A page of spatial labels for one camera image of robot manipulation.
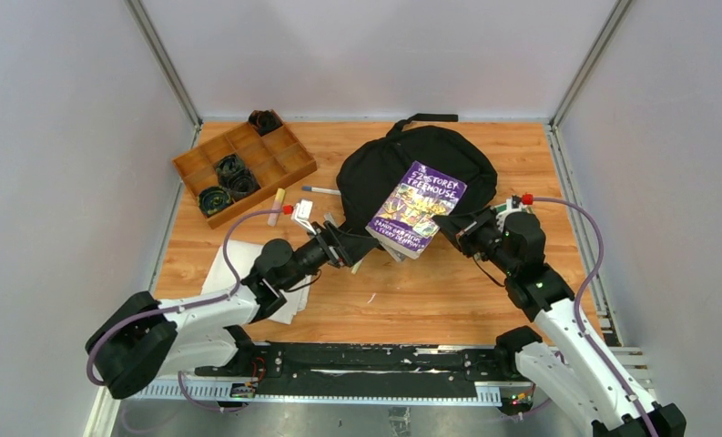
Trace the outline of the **black backpack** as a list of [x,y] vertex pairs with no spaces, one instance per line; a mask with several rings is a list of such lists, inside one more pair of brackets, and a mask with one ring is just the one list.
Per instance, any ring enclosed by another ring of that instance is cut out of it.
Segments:
[[345,217],[340,229],[367,236],[368,222],[415,161],[467,184],[455,214],[493,200],[498,174],[487,156],[459,132],[434,125],[458,120],[455,114],[418,113],[349,155],[336,177]]

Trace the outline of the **purple treehouse book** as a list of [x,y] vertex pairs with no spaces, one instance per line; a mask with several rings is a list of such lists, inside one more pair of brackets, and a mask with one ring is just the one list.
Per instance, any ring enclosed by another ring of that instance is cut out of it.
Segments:
[[440,230],[433,218],[453,212],[467,184],[412,163],[365,230],[398,259],[418,259]]

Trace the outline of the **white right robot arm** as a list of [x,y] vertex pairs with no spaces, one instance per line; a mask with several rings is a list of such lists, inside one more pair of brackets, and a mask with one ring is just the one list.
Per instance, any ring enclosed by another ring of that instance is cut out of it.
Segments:
[[535,215],[486,208],[433,220],[463,255],[503,271],[510,301],[535,325],[497,337],[500,376],[533,382],[587,436],[684,435],[681,410],[661,404],[625,369],[545,262],[545,234]]

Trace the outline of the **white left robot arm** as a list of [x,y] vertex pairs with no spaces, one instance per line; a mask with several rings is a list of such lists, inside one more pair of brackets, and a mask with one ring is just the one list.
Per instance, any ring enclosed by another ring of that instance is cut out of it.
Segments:
[[243,326],[270,318],[323,266],[352,267],[379,245],[331,223],[313,228],[297,249],[285,239],[264,244],[247,276],[236,270],[224,241],[221,254],[233,277],[225,289],[178,300],[131,295],[87,340],[86,376],[122,400],[157,377],[197,367],[246,374],[254,354]]

